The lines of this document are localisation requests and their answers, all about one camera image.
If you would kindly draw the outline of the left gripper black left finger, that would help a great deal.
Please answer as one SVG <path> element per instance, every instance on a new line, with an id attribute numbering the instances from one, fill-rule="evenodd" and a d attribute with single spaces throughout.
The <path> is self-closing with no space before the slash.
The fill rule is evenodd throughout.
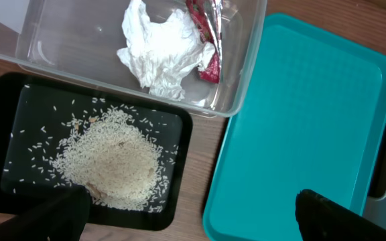
<path id="1" fill-rule="evenodd" d="M 75 187 L 0 224 L 0 241 L 77 241 L 88 222 L 91 198 Z"/>

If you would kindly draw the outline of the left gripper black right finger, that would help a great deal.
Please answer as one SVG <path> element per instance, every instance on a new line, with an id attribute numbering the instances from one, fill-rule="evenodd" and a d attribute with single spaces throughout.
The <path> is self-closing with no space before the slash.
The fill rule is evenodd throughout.
<path id="1" fill-rule="evenodd" d="M 304 189 L 296 196 L 295 217 L 303 241 L 386 241 L 386 230 Z"/>

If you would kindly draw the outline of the pile of rice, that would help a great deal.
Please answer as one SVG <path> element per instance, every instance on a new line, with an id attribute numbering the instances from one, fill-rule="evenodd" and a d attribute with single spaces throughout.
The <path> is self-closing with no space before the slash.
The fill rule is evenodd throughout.
<path id="1" fill-rule="evenodd" d="M 1 189 L 47 197 L 51 189 L 79 185 L 95 205 L 160 213 L 183 126 L 177 114 L 100 98 L 24 96 Z"/>

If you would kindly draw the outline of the white napkin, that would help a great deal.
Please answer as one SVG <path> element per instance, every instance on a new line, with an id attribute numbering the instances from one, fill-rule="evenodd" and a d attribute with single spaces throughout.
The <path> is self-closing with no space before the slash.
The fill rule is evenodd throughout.
<path id="1" fill-rule="evenodd" d="M 180 101 L 182 79 L 195 68 L 205 70 L 216 52 L 214 44 L 202 42 L 189 13 L 175 9 L 163 23 L 150 20 L 146 4 L 131 0 L 122 30 L 127 46 L 117 50 L 120 61 L 153 96 Z"/>

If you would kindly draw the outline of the red foil wrapper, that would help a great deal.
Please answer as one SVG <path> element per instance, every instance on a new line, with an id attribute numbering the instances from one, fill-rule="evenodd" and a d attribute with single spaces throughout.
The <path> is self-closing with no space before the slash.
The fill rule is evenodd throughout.
<path id="1" fill-rule="evenodd" d="M 186 6 L 202 42 L 212 43 L 215 48 L 213 57 L 205 70 L 199 71 L 199 76 L 218 84 L 222 71 L 222 0 L 186 0 Z"/>

